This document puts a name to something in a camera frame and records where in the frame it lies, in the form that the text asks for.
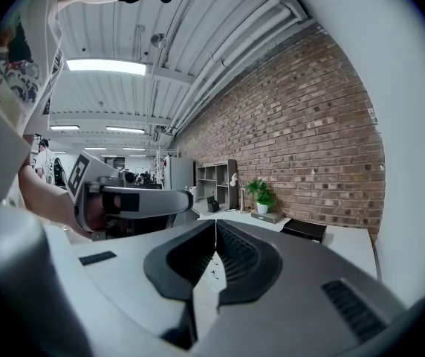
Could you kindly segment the black box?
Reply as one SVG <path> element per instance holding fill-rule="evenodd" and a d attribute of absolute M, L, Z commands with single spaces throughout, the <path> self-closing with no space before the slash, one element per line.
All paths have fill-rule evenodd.
<path fill-rule="evenodd" d="M 290 219 L 283 225 L 280 232 L 321 243 L 325 236 L 326 228 L 326 225 L 304 222 L 298 219 Z"/>

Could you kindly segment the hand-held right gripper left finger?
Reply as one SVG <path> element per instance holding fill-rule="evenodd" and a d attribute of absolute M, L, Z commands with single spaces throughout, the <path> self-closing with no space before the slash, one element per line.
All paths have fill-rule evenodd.
<path fill-rule="evenodd" d="M 153 248 L 198 224 L 76 245 L 61 228 L 45 227 L 57 277 L 87 338 L 88 357 L 203 357 L 161 338 L 179 324 L 184 305 L 162 297 L 143 270 Z"/>

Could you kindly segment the silver desk lamp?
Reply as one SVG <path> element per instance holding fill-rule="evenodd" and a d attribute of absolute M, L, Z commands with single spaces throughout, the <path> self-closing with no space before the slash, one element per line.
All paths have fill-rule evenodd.
<path fill-rule="evenodd" d="M 229 185 L 231 187 L 237 187 L 238 188 L 238 195 L 239 195 L 239 213 L 240 214 L 246 214 L 250 212 L 250 209 L 246 207 L 245 204 L 245 188 L 243 183 L 241 182 L 241 179 L 239 178 L 238 173 L 234 173 L 230 179 Z"/>

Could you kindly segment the person's left hand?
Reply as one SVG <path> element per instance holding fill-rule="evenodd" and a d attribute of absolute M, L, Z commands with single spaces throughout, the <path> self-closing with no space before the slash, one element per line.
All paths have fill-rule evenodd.
<path fill-rule="evenodd" d="M 85 202 L 84 223 L 82 228 L 88 232 L 104 232 L 106 230 L 107 224 L 101 193 L 88 195 Z"/>

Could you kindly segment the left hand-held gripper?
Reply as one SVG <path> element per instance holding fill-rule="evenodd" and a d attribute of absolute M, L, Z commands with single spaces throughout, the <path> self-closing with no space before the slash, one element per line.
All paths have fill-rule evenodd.
<path fill-rule="evenodd" d="M 133 237 L 171 228 L 178 213 L 193 206 L 193 196 L 186 190 L 155 190 L 133 184 L 133 174 L 114 169 L 82 153 L 67 181 L 67 191 L 74 203 L 78 226 L 84 223 L 88 195 L 101 193 L 107 228 L 89 232 L 90 239 Z"/>

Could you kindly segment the grey shelf unit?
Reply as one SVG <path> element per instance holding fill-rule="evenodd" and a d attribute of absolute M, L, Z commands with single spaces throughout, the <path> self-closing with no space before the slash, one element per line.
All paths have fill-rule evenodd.
<path fill-rule="evenodd" d="M 207 199 L 214 196 L 219 205 L 225 208 L 235 208 L 238 205 L 239 183 L 237 165 L 233 159 L 202 164 L 197 167 L 198 196 Z"/>

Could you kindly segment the white printed t-shirt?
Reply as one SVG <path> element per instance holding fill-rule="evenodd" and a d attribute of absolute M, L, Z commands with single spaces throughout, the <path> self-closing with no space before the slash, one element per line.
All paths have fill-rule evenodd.
<path fill-rule="evenodd" d="M 0 22 L 0 202 L 23 207 L 18 171 L 24 136 L 48 127 L 49 99 L 62 70 L 58 0 L 17 0 Z"/>

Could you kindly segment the green potted plant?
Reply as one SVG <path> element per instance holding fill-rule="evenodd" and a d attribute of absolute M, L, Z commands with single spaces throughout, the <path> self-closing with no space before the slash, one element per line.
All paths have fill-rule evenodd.
<path fill-rule="evenodd" d="M 274 208 L 276 204 L 274 193 L 262 179 L 249 181 L 245 185 L 245 190 L 256 200 L 257 213 L 266 214 Z"/>

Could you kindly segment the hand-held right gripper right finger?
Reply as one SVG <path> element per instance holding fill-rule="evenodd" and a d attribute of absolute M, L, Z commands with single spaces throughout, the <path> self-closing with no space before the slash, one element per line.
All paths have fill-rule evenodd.
<path fill-rule="evenodd" d="M 403 304 L 324 245 L 240 222 L 217 221 L 220 258 L 254 260 L 221 304 L 198 357 L 377 357 Z"/>

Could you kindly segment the white cabinet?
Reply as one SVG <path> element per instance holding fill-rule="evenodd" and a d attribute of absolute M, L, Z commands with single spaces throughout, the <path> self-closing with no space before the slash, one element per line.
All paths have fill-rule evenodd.
<path fill-rule="evenodd" d="M 163 171 L 163 186 L 166 190 L 188 190 L 194 185 L 194 164 L 191 158 L 167 156 Z"/>

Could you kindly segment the person's left forearm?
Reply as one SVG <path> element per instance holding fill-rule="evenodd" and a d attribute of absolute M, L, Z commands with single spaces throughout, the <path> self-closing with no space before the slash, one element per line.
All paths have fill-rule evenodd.
<path fill-rule="evenodd" d="M 23 165 L 18 173 L 19 189 L 26 208 L 36 215 L 67 225 L 80 236 L 90 234 L 78 226 L 74 214 L 74 203 L 66 190 L 43 181 L 30 165 Z"/>

